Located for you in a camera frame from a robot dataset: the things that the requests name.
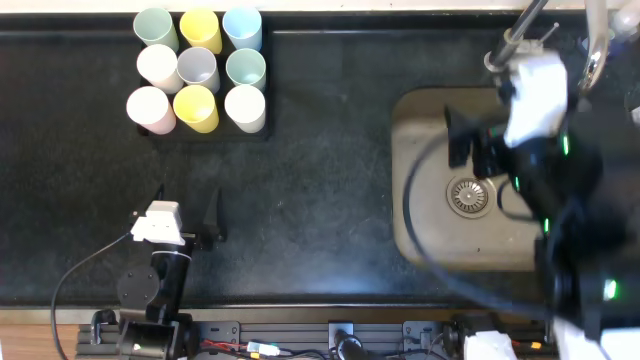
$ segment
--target black countertop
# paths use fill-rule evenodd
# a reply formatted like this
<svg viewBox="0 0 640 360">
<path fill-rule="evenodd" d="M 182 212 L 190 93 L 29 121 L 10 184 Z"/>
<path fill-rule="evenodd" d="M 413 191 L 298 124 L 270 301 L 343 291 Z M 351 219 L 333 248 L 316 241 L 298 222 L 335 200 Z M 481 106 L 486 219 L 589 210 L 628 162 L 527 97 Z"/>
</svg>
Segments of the black countertop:
<svg viewBox="0 0 640 360">
<path fill-rule="evenodd" d="M 314 28 L 294 17 L 293 30 L 270 32 L 272 137 L 217 144 L 136 133 L 125 112 L 140 83 L 131 18 L 48 32 L 57 19 L 41 31 L 0 34 L 1 306 L 46 305 L 62 274 L 127 231 L 129 212 L 160 183 L 183 218 L 200 213 L 215 186 L 223 191 L 228 242 L 195 254 L 185 307 L 465 304 L 396 249 L 390 116 L 417 87 L 490 86 L 482 57 L 513 16 L 413 16 L 425 29 L 366 32 L 300 31 L 330 22 Z M 357 26 L 347 20 L 337 28 Z M 0 27 L 20 23 L 5 18 Z M 278 30 L 277 16 L 265 23 Z M 583 33 L 572 24 L 548 41 L 572 81 L 584 64 L 575 45 Z M 612 61 L 592 97 L 622 106 L 638 92 L 638 59 L 634 47 Z M 149 249 L 119 244 L 70 277 L 60 303 L 115 305 L 117 279 L 148 263 Z M 532 274 L 466 276 L 516 298 L 537 296 Z"/>
</svg>

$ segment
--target sink basin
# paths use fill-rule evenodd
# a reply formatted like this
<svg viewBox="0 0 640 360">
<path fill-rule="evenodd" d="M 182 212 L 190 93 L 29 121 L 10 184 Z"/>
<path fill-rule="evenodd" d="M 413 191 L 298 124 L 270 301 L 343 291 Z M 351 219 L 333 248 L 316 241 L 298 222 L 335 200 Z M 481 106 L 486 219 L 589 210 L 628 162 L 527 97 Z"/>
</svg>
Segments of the sink basin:
<svg viewBox="0 0 640 360">
<path fill-rule="evenodd" d="M 418 153 L 436 135 L 447 131 L 444 106 L 477 115 L 498 106 L 494 89 L 434 88 L 407 93 L 392 114 L 392 192 L 394 237 L 400 252 L 416 265 L 423 261 L 409 239 L 403 220 L 402 192 Z M 411 217 L 420 244 L 441 265 L 466 271 L 533 270 L 535 223 L 508 219 L 496 205 L 496 189 L 506 175 L 479 181 L 467 167 L 450 169 L 448 148 L 442 146 L 422 165 L 412 189 Z M 530 215 L 508 185 L 503 207 Z"/>
</svg>

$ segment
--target yellow cup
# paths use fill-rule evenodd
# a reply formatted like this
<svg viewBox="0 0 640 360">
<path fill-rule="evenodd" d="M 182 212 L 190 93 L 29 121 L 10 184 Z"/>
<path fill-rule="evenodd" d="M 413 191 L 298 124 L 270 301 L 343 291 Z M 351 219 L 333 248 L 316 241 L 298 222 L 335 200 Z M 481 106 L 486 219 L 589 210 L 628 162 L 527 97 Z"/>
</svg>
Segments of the yellow cup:
<svg viewBox="0 0 640 360">
<path fill-rule="evenodd" d="M 199 133 L 210 133 L 218 127 L 218 109 L 209 89 L 202 85 L 189 85 L 176 94 L 173 110 L 180 120 Z"/>
<path fill-rule="evenodd" d="M 191 9 L 180 19 L 180 32 L 191 46 L 204 47 L 214 54 L 222 51 L 220 23 L 209 9 Z"/>
</svg>

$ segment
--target white cup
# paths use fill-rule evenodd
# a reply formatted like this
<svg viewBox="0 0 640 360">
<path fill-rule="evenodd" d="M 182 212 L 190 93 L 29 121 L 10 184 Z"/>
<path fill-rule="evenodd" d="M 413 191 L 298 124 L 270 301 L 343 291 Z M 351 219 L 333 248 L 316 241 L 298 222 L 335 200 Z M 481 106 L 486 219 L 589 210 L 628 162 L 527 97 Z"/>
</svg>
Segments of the white cup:
<svg viewBox="0 0 640 360">
<path fill-rule="evenodd" d="M 237 7 L 227 11 L 222 27 L 236 49 L 262 48 L 262 16 L 256 8 Z"/>
<path fill-rule="evenodd" d="M 227 59 L 227 75 L 236 86 L 251 85 L 264 91 L 267 85 L 267 63 L 253 49 L 236 50 Z"/>
<path fill-rule="evenodd" d="M 264 127 L 266 101 L 262 92 L 251 85 L 231 89 L 224 99 L 224 108 L 231 120 L 246 133 L 255 133 Z"/>
<path fill-rule="evenodd" d="M 178 35 L 171 14 L 161 8 L 142 10 L 133 19 L 133 31 L 147 46 L 162 44 L 178 51 Z"/>
<path fill-rule="evenodd" d="M 178 57 L 178 75 L 189 85 L 202 85 L 214 94 L 220 90 L 216 57 L 206 48 L 193 47 Z"/>
<path fill-rule="evenodd" d="M 153 86 L 143 86 L 127 100 L 127 114 L 131 120 L 158 135 L 164 135 L 176 126 L 167 95 Z"/>
<path fill-rule="evenodd" d="M 178 75 L 178 57 L 166 45 L 151 45 L 138 55 L 138 72 L 151 85 L 167 94 L 175 94 L 184 85 Z"/>
</svg>

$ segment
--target black tray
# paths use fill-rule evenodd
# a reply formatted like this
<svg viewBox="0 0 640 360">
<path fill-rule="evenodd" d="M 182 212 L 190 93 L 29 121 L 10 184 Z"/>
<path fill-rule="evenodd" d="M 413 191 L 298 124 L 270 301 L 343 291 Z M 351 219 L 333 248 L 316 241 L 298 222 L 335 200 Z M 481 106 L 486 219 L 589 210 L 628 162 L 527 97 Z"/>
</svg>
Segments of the black tray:
<svg viewBox="0 0 640 360">
<path fill-rule="evenodd" d="M 222 15 L 217 14 L 220 22 L 220 32 L 222 35 L 222 52 L 220 54 L 216 54 L 216 63 L 218 67 L 218 73 L 220 74 L 220 90 L 216 94 L 214 94 L 216 100 L 216 108 L 218 110 L 218 117 L 220 118 L 220 123 L 212 132 L 208 134 L 201 134 L 187 124 L 182 122 L 180 119 L 176 117 L 176 127 L 170 133 L 165 135 L 158 135 L 150 132 L 144 127 L 138 125 L 138 133 L 142 136 L 148 136 L 154 140 L 167 140 L 167 141 L 185 141 L 185 142 L 224 142 L 224 141 L 232 141 L 232 142 L 259 142 L 265 141 L 269 138 L 271 134 L 271 121 L 269 116 L 269 106 L 270 103 L 270 36 L 269 32 L 265 30 L 264 21 L 262 24 L 262 49 L 260 49 L 260 53 L 264 57 L 265 62 L 267 63 L 267 83 L 264 90 L 264 96 L 266 100 L 266 119 L 265 124 L 262 130 L 257 133 L 248 134 L 242 130 L 231 120 L 229 115 L 227 115 L 226 109 L 224 108 L 224 99 L 227 97 L 227 93 L 233 89 L 234 84 L 229 79 L 227 75 L 227 58 L 231 55 L 232 52 L 236 50 L 233 46 L 233 43 L 227 36 L 227 34 L 222 29 Z M 182 36 L 180 33 L 180 17 L 181 13 L 176 14 L 172 13 L 173 16 L 173 24 L 176 28 L 176 32 L 178 33 L 178 39 L 180 41 L 180 47 L 178 49 L 178 56 L 180 54 L 191 47 L 189 42 Z M 151 84 L 143 77 L 140 77 L 140 86 L 150 86 Z M 167 95 L 169 97 L 169 102 L 173 107 L 173 99 L 175 94 Z"/>
</svg>

